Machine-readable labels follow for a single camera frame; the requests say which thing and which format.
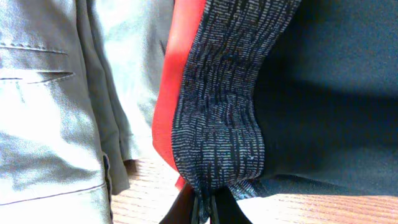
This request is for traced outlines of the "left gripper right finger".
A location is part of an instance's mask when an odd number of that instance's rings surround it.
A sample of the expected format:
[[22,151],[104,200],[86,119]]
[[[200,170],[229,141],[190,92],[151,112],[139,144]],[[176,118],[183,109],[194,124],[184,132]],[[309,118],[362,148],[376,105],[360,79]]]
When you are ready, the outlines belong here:
[[214,192],[211,196],[210,205],[211,224],[252,224],[227,187]]

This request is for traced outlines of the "black leggings with red waistband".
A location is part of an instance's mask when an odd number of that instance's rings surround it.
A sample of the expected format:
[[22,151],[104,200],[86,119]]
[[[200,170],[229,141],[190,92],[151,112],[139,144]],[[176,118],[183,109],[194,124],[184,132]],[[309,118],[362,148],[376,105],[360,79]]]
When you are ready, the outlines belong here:
[[199,198],[397,195],[397,1],[174,4],[152,123]]

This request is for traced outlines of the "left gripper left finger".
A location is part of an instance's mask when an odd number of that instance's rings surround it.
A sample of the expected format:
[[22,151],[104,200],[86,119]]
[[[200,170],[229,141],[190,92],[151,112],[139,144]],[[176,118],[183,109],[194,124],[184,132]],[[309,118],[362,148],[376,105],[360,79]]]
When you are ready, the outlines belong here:
[[199,224],[199,198],[191,185],[183,186],[159,224]]

